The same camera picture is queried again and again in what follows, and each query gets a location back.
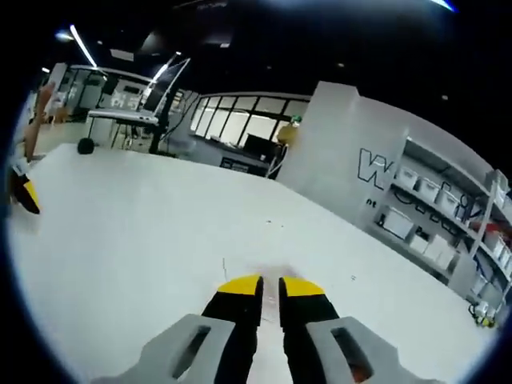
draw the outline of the white tabletop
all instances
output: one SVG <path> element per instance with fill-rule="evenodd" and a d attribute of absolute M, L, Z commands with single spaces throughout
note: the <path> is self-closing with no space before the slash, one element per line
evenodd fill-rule
<path fill-rule="evenodd" d="M 30 177 L 42 213 L 11 215 L 14 270 L 35 324 L 80 381 L 135 364 L 150 339 L 201 313 L 225 274 L 289 270 L 316 282 L 340 316 L 395 345 L 424 378 L 455 382 L 493 339 L 451 290 L 276 182 L 135 152 L 81 156 L 68 144 Z M 282 350 L 278 337 L 263 348 L 250 382 L 279 375 L 275 364 L 272 382 L 291 382 L 268 350 Z"/>

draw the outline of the floor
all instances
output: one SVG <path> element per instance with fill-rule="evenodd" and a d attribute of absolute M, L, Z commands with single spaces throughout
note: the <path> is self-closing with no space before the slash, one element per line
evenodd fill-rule
<path fill-rule="evenodd" d="M 88 133 L 86 124 L 83 122 L 66 122 L 55 126 L 46 124 L 41 127 L 39 132 L 35 154 L 47 154 L 63 143 L 78 143 L 81 138 L 87 137 Z M 126 130 L 122 126 L 119 129 L 113 148 L 123 149 L 125 140 Z M 136 138 L 133 140 L 130 150 L 147 153 L 150 148 L 150 141 L 150 138 Z"/>

